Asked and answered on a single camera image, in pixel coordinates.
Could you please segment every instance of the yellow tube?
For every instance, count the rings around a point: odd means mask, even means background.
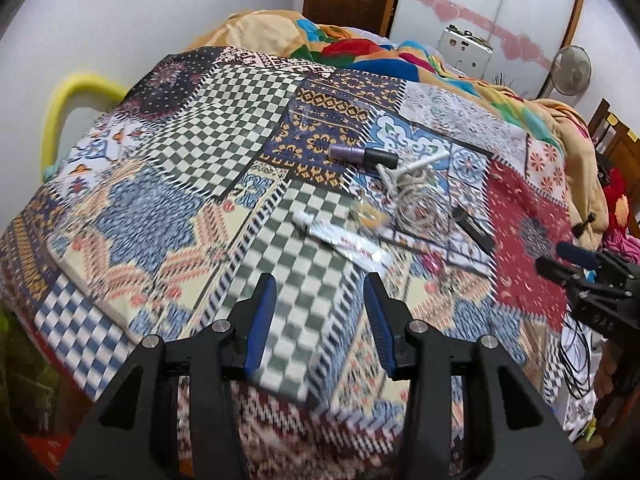
[[[45,170],[49,166],[53,166],[58,158],[62,111],[65,108],[66,101],[80,92],[92,92],[105,97],[109,101],[119,103],[127,94],[127,89],[100,75],[86,72],[73,74],[57,86],[51,97],[47,119],[44,123],[42,149],[40,152],[40,177],[42,179],[44,179]]]

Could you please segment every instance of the metal screw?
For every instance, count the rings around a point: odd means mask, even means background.
[[[226,319],[218,319],[211,325],[214,332],[226,332],[231,328],[231,323]]]
[[[409,330],[411,330],[411,332],[423,334],[427,332],[428,329],[429,329],[429,325],[427,325],[421,319],[414,319],[413,321],[409,322]]]
[[[483,335],[480,338],[480,344],[485,348],[496,348],[498,346],[498,340],[492,335]]]
[[[160,338],[156,334],[148,335],[142,340],[142,346],[145,348],[155,348],[158,346]]]

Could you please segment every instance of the white cable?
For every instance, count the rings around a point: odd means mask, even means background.
[[[442,160],[443,158],[446,158],[448,156],[449,152],[447,150],[441,150],[437,153],[434,153],[433,155],[426,156],[425,158],[419,158],[418,160],[414,160],[413,162],[398,166],[394,170],[390,170],[382,164],[376,164],[376,170],[378,170],[380,179],[385,185],[386,193],[391,198],[393,198],[398,194],[398,187],[401,183],[402,177],[407,174],[415,173],[418,170],[422,170],[418,178],[421,177],[423,182],[426,179],[426,175],[424,172],[429,171],[427,167],[434,162],[438,162],[439,160]]]
[[[396,225],[420,238],[446,241],[450,232],[451,211],[428,184],[401,186],[396,199]]]

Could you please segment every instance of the white box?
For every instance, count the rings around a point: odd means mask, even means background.
[[[448,28],[440,37],[438,52],[452,67],[476,79],[482,79],[493,53],[489,46]]]

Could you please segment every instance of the colorful blanket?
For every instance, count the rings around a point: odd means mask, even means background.
[[[234,387],[251,471],[353,478],[388,463],[407,384],[378,363],[362,273],[298,232],[292,213],[354,228],[351,201],[365,196],[394,215],[376,175],[328,160],[331,144],[407,159],[446,149],[431,189],[463,205],[495,250],[452,223],[414,235],[391,225],[385,286],[447,335],[495,335],[551,402],[566,301],[534,260],[570,236],[562,153],[453,90],[232,46],[168,56],[9,226],[2,296],[95,398],[132,342],[200,330],[271,272],[260,392]],[[188,454],[185,383],[179,399]],[[459,386],[454,416],[459,436]]]
[[[223,25],[194,41],[204,45],[236,46],[274,56],[307,59],[340,68],[352,68],[446,89],[475,103],[532,137],[561,150],[566,157],[572,223],[597,214],[580,239],[596,249],[607,228],[606,204],[597,171],[594,149],[584,120],[569,106],[545,99],[530,102],[510,88],[460,76],[446,68],[437,55],[414,41],[397,47],[378,45],[355,32],[335,25],[316,25],[291,10],[260,10],[230,16]],[[494,150],[500,153],[498,146]],[[545,181],[549,187],[551,179]]]

